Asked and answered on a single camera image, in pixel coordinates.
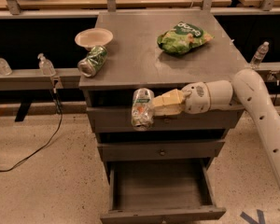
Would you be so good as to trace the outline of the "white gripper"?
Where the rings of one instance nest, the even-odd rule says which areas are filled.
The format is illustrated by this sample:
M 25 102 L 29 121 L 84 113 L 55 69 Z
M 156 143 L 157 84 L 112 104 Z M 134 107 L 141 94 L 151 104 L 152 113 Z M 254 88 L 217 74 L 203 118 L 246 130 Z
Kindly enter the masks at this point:
M 233 96 L 232 84 L 227 80 L 190 83 L 181 91 L 174 89 L 155 97 L 152 101 L 155 116 L 180 114 L 185 100 L 184 112 L 206 113 L 210 110 L 227 110 Z

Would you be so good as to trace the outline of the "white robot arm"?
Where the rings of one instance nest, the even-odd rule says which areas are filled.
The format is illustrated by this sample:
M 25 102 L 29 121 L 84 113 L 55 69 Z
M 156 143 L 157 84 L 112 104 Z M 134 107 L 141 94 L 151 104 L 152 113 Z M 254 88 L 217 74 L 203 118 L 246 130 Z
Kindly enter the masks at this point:
M 256 71 L 244 69 L 231 81 L 190 83 L 153 98 L 152 107 L 159 117 L 244 108 L 256 125 L 280 189 L 280 116 Z

